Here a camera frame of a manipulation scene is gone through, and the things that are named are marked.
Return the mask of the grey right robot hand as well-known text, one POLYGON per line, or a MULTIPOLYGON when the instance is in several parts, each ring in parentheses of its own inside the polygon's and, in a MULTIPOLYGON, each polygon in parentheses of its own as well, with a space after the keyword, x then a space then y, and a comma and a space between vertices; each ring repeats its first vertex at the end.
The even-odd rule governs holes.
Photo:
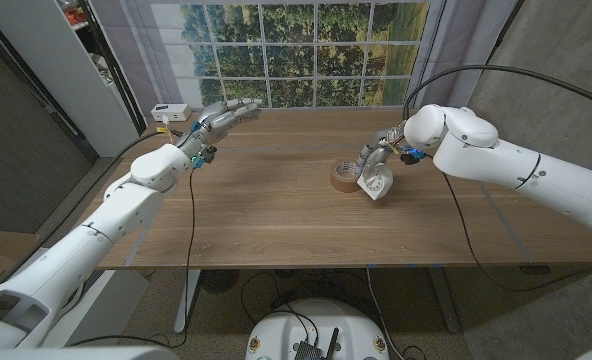
POLYGON ((403 124, 373 133, 363 146, 354 169, 359 177, 368 168, 385 163, 391 154, 397 154, 406 165, 419 162, 418 154, 407 143, 403 133, 403 124))

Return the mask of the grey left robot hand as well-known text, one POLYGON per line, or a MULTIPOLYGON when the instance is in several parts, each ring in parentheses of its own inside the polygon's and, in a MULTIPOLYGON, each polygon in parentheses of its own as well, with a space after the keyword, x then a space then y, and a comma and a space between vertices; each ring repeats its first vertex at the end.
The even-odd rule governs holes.
POLYGON ((211 163, 217 148, 228 131, 245 122, 253 121, 261 113, 263 101, 256 98, 235 98, 207 106, 191 125, 190 131, 175 143, 195 165, 211 163))

